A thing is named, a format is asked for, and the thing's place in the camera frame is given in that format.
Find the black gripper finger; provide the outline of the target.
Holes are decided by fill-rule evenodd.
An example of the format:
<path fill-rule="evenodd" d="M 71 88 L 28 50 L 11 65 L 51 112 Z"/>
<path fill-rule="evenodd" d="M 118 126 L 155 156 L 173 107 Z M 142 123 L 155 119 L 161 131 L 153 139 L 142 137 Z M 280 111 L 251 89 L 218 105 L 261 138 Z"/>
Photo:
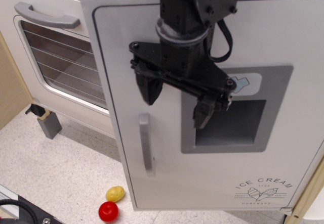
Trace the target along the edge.
<path fill-rule="evenodd" d="M 153 105 L 163 89 L 163 82 L 159 78 L 138 72 L 135 75 L 136 83 L 143 100 L 148 105 Z"/>
<path fill-rule="evenodd" d="M 214 112 L 220 111 L 220 103 L 215 97 L 199 97 L 194 109 L 193 119 L 196 129 L 203 129 Z"/>

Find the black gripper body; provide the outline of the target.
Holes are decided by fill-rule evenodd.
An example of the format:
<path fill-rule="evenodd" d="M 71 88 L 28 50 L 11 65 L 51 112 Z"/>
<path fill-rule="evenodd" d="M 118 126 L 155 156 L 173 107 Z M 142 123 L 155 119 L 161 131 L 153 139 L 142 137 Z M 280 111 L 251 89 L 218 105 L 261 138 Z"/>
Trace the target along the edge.
<path fill-rule="evenodd" d="M 129 44 L 134 55 L 134 72 L 159 78 L 179 90 L 197 98 L 215 97 L 221 109 L 231 105 L 231 93 L 236 83 L 204 51 L 202 43 L 179 47 L 165 42 L 134 41 Z"/>

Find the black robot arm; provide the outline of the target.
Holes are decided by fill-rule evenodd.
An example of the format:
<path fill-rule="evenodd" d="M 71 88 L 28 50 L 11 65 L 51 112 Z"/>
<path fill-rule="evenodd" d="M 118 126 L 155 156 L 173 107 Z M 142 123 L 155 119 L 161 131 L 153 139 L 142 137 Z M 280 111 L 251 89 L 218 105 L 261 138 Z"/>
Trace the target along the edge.
<path fill-rule="evenodd" d="M 131 67 L 143 100 L 152 105 L 163 84 L 197 98 L 194 126 L 202 129 L 215 111 L 227 110 L 236 83 L 217 65 L 230 57 L 211 55 L 214 28 L 228 46 L 233 39 L 224 18 L 237 12 L 238 0 L 160 0 L 156 22 L 159 43 L 132 42 Z"/>

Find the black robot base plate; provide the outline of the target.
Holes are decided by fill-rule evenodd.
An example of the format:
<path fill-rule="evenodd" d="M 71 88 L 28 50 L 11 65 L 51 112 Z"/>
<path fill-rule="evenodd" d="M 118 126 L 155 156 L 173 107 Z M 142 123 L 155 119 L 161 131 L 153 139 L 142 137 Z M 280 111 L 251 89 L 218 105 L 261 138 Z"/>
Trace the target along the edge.
<path fill-rule="evenodd" d="M 1 194 L 1 209 L 12 217 L 1 217 L 1 223 L 64 223 L 21 196 Z"/>

